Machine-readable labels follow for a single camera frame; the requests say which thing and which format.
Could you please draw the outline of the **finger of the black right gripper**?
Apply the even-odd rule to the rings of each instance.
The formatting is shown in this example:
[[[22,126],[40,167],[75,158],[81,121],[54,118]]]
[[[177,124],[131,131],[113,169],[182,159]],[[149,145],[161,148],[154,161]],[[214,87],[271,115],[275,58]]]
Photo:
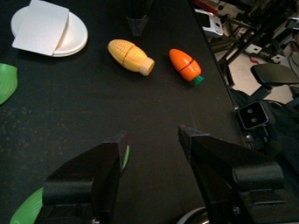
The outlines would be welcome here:
[[[143,34],[155,3],[157,0],[126,0],[126,21],[135,37]]]

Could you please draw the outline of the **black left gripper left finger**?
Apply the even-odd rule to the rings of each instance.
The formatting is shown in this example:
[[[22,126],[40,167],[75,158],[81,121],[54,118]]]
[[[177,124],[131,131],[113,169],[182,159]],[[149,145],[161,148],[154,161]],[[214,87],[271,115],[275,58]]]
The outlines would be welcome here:
[[[34,224],[113,224],[129,155],[121,132],[66,162],[46,180]]]

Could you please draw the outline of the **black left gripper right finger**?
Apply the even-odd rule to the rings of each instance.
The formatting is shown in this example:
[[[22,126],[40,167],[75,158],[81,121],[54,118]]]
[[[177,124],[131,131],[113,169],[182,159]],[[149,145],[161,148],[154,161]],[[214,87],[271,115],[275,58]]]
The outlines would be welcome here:
[[[262,153],[185,125],[179,142],[210,224],[298,224],[298,195],[279,163]]]

